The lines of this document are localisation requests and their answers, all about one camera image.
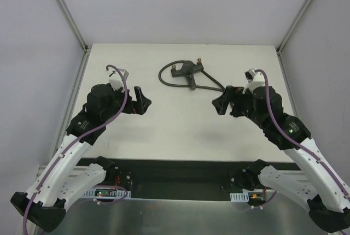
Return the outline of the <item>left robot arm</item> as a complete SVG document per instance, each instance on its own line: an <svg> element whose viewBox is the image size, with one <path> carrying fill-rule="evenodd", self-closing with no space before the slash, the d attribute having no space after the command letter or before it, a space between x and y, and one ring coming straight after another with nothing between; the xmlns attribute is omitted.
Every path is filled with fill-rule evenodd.
<svg viewBox="0 0 350 235"><path fill-rule="evenodd" d="M25 192L15 192L11 204L23 216L22 229L27 234L27 222L44 232L51 232L62 222L68 209L87 191L104 186L98 198L109 192L128 195L129 177L123 176L111 160L99 156L74 180L67 178L83 155L93 147L106 127L120 113L143 115L151 105L140 87L134 88L136 99L129 91L110 83L91 88L82 110L71 120L60 147L42 174Z"/></svg>

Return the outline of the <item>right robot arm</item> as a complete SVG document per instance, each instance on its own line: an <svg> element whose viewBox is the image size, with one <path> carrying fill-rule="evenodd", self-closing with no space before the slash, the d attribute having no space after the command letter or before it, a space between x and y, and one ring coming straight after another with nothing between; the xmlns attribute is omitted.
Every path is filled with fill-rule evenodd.
<svg viewBox="0 0 350 235"><path fill-rule="evenodd" d="M263 160L256 160L234 176L246 190L267 186L303 207L311 220L327 233L344 234L349 228L349 186L326 161L310 131L295 116L284 112L282 98L271 86L253 90L227 86L212 104L219 115L232 107L230 115L256 124L269 142L289 156L301 169L309 185L297 183Z"/></svg>

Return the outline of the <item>dark grey faucet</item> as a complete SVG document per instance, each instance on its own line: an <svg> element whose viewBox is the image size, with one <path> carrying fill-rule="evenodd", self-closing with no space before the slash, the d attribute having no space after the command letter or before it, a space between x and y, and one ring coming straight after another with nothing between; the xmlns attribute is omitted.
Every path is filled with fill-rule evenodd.
<svg viewBox="0 0 350 235"><path fill-rule="evenodd" d="M182 66L180 69L176 68L176 63L181 63ZM171 64L171 75L173 78L184 77L188 86L191 90L196 89L196 82L194 78L194 74L198 72L204 71L204 67L202 65L201 58L197 59L196 63L192 61L184 60L184 61L176 61Z"/></svg>

